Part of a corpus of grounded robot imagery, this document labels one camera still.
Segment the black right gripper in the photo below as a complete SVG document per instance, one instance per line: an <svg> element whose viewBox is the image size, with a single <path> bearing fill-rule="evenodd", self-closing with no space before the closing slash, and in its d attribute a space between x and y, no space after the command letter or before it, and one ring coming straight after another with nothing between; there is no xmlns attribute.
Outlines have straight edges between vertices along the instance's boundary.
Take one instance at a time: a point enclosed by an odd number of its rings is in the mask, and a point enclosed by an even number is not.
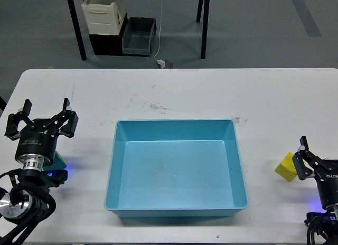
<svg viewBox="0 0 338 245"><path fill-rule="evenodd" d="M337 210L337 159L324 159L324 168L320 158L310 150L306 136L300 138L300 147L292 160L300 180L314 177L324 210Z"/></svg>

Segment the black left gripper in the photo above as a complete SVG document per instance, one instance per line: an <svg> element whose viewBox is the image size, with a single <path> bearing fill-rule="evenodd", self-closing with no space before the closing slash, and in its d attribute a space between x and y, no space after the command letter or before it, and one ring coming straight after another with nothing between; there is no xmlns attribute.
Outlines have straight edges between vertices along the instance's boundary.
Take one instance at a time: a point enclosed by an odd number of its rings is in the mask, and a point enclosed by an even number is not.
<svg viewBox="0 0 338 245"><path fill-rule="evenodd" d="M10 140L19 139L15 159L19 161L23 156L39 155L44 162L54 162L58 136L72 138L78 123L78 116L70 107L68 98L64 98L62 110L49 119L30 120L29 114L32 103L26 99L23 108L16 114L10 114L7 119L5 136ZM26 126L18 130L21 121Z"/></svg>

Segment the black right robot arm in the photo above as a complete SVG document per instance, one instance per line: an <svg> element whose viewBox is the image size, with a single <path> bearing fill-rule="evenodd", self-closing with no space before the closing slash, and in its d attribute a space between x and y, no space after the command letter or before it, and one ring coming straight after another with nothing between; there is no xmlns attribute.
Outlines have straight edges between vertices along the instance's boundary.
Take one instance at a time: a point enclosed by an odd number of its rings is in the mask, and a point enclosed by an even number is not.
<svg viewBox="0 0 338 245"><path fill-rule="evenodd" d="M293 155L297 176L300 180L313 178L316 181L322 209L325 213L307 213L307 244L315 244L315 235L326 242L337 238L337 160L321 159L308 146L306 136L300 138L300 147Z"/></svg>

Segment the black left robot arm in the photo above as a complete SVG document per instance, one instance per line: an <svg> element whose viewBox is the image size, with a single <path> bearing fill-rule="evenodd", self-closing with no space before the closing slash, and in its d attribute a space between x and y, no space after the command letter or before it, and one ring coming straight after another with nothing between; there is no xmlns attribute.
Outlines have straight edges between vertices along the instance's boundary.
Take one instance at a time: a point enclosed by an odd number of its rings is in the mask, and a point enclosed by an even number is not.
<svg viewBox="0 0 338 245"><path fill-rule="evenodd" d="M26 100L22 109L10 114L5 136L18 140L15 160L22 168L1 174L8 176L12 184L10 191L1 189L1 217L15 227L1 237L1 244L22 244L37 225L56 210L55 199L50 188L59 187L68 178L65 168L47 171L58 156L58 137L74 136L78 116L64 99L62 110L51 118L31 120L32 104Z"/></svg>

